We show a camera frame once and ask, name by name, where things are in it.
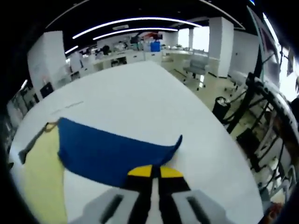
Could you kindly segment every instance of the black ceiling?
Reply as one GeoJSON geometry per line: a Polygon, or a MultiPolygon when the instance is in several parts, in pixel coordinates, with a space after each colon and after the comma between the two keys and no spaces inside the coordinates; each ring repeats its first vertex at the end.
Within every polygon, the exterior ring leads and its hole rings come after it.
{"type": "MultiPolygon", "coordinates": [[[[249,14],[246,13],[246,1],[235,0],[234,8],[227,3],[230,1],[213,0],[213,4],[217,5],[227,13],[233,15],[240,23],[246,26],[247,31],[255,33],[252,21],[249,18],[249,14]]],[[[236,22],[229,17],[221,13],[219,10],[199,1],[199,0],[185,0],[183,3],[174,4],[173,1],[163,1],[163,4],[159,4],[159,1],[148,2],[139,1],[138,3],[129,3],[123,1],[121,3],[105,2],[103,6],[102,1],[90,0],[84,4],[81,4],[65,15],[61,16],[55,22],[53,22],[46,31],[62,30],[64,33],[64,48],[65,50],[78,45],[84,47],[89,44],[96,43],[93,41],[94,37],[102,34],[113,32],[112,27],[128,24],[130,28],[141,27],[164,27],[167,28],[173,24],[169,21],[135,21],[129,23],[123,23],[118,25],[111,25],[103,28],[99,28],[90,33],[87,33],[75,40],[72,37],[82,31],[97,25],[132,17],[167,17],[181,20],[189,20],[197,17],[217,17],[224,16],[235,24],[235,27],[240,27],[236,22]]],[[[198,24],[205,25],[206,22],[198,22],[198,24]]]]}
{"type": "MultiPolygon", "coordinates": [[[[100,28],[75,40],[72,39],[74,35],[105,22],[119,19],[157,16],[189,20],[203,16],[223,16],[232,21],[219,10],[199,0],[87,0],[85,3],[62,15],[45,29],[55,18],[80,2],[82,0],[7,2],[7,13],[10,17],[6,16],[2,19],[4,21],[2,30],[6,30],[3,42],[6,58],[2,61],[5,73],[2,75],[3,79],[0,82],[0,94],[4,96],[1,98],[3,102],[7,102],[18,91],[23,81],[29,78],[26,53],[45,31],[62,30],[64,34],[64,48],[68,50],[76,45],[84,47],[85,45],[96,43],[96,41],[93,41],[93,38],[100,34],[112,32],[113,26],[100,28]]],[[[253,5],[248,0],[212,0],[210,2],[242,23],[246,28],[246,32],[255,34],[253,23],[246,9],[247,5],[251,7],[253,5]]],[[[198,24],[206,25],[206,23],[207,21],[202,21],[198,24]]],[[[170,25],[172,25],[171,22],[165,21],[136,21],[129,23],[130,28],[169,27],[170,25]]]]}

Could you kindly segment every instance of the desk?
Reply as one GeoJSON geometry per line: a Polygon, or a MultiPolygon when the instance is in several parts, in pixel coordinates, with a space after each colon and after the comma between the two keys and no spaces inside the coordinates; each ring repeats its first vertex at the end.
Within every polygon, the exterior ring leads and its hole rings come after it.
{"type": "MultiPolygon", "coordinates": [[[[168,165],[184,174],[190,188],[201,189],[220,203],[237,224],[256,224],[263,216],[256,183],[237,144],[209,109],[156,63],[110,68],[53,92],[20,124],[11,147],[12,159],[18,160],[17,153],[47,121],[61,116],[161,145],[173,144],[182,134],[183,142],[168,165]]],[[[12,168],[17,184],[21,169],[18,161],[12,168]]],[[[78,218],[89,201],[109,188],[65,170],[68,220],[78,218]]]]}
{"type": "MultiPolygon", "coordinates": [[[[186,51],[186,50],[162,50],[164,54],[170,54],[173,58],[173,65],[174,69],[181,74],[186,74],[186,71],[183,70],[184,65],[184,60],[190,59],[190,57],[193,55],[192,51],[186,51]]],[[[208,53],[195,53],[196,56],[198,57],[207,57],[208,53]]],[[[219,67],[219,59],[210,57],[208,61],[209,65],[209,72],[212,73],[215,76],[218,76],[218,67],[219,67]]]]}

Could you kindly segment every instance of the yellow cloth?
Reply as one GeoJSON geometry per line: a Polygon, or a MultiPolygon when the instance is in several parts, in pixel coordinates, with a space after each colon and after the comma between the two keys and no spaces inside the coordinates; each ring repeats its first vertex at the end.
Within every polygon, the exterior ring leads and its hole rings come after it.
{"type": "Polygon", "coordinates": [[[160,172],[162,178],[183,177],[183,174],[181,172],[178,172],[177,170],[170,167],[161,166],[160,172]]]}
{"type": "Polygon", "coordinates": [[[44,132],[27,154],[24,169],[26,202],[42,224],[66,224],[58,127],[44,132]]]}
{"type": "Polygon", "coordinates": [[[132,169],[130,172],[128,172],[128,175],[150,177],[151,167],[152,165],[136,167],[135,169],[132,169]]]}

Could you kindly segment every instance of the white table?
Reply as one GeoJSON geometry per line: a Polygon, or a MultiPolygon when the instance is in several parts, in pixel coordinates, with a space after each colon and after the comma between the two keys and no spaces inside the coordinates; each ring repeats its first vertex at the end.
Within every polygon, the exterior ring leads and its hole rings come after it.
{"type": "MultiPolygon", "coordinates": [[[[182,134],[182,145],[169,165],[184,174],[190,188],[201,189],[220,203],[237,224],[256,224],[263,216],[256,183],[237,144],[188,88],[153,62],[114,67],[75,80],[32,108],[11,147],[17,184],[22,169],[17,153],[46,122],[61,116],[161,145],[173,144],[182,134]]],[[[81,216],[84,206],[109,188],[66,170],[68,220],[81,216]]],[[[157,206],[157,195],[153,198],[157,206]]]]}
{"type": "MultiPolygon", "coordinates": [[[[170,49],[164,49],[162,50],[164,54],[170,54],[170,56],[173,58],[173,66],[174,69],[181,74],[185,75],[186,71],[183,70],[183,67],[186,67],[185,60],[189,60],[191,56],[193,55],[192,51],[187,50],[170,50],[170,49]]],[[[201,58],[207,58],[208,53],[195,53],[196,56],[201,58]]],[[[215,76],[218,76],[218,67],[219,67],[219,58],[209,57],[208,59],[208,65],[209,65],[209,72],[212,73],[215,76]]]]}

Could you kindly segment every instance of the ceiling light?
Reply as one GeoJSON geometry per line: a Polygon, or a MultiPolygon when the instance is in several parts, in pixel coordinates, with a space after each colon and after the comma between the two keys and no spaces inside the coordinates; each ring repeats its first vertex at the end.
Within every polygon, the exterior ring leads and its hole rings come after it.
{"type": "Polygon", "coordinates": [[[20,90],[24,89],[24,87],[26,86],[27,82],[28,82],[28,80],[26,79],[26,80],[23,82],[23,84],[22,84],[20,90]]]}
{"type": "Polygon", "coordinates": [[[138,17],[138,18],[129,18],[129,19],[124,19],[124,20],[117,20],[117,21],[113,21],[113,22],[107,22],[104,23],[102,25],[98,25],[96,27],[90,28],[86,31],[83,31],[75,36],[73,36],[73,39],[76,39],[77,37],[82,36],[83,34],[86,34],[88,32],[91,32],[95,29],[101,28],[101,27],[105,27],[105,26],[109,26],[112,24],[116,24],[116,23],[121,23],[121,22],[129,22],[129,21],[138,21],[138,20],[162,20],[162,21],[171,21],[171,22],[180,22],[180,23],[184,23],[184,24],[188,24],[188,25],[192,25],[195,27],[201,27],[200,25],[193,23],[193,22],[188,22],[188,21],[184,21],[184,20],[177,20],[177,19],[170,19],[170,18],[162,18],[162,17],[138,17]]]}
{"type": "Polygon", "coordinates": [[[95,38],[93,38],[93,40],[97,40],[106,36],[110,36],[110,35],[114,35],[114,34],[120,34],[120,33],[126,33],[126,32],[131,32],[131,31],[138,31],[138,30],[167,30],[167,31],[178,31],[177,29],[171,29],[171,28],[156,28],[156,27],[151,27],[151,28],[136,28],[136,29],[125,29],[125,30],[120,30],[120,31],[116,31],[116,32],[112,32],[109,34],[104,34],[101,36],[97,36],[95,38]]]}
{"type": "Polygon", "coordinates": [[[78,45],[77,45],[76,47],[73,47],[73,48],[67,50],[67,51],[65,52],[65,54],[70,53],[72,50],[74,50],[74,49],[76,49],[76,48],[78,48],[78,45]]]}

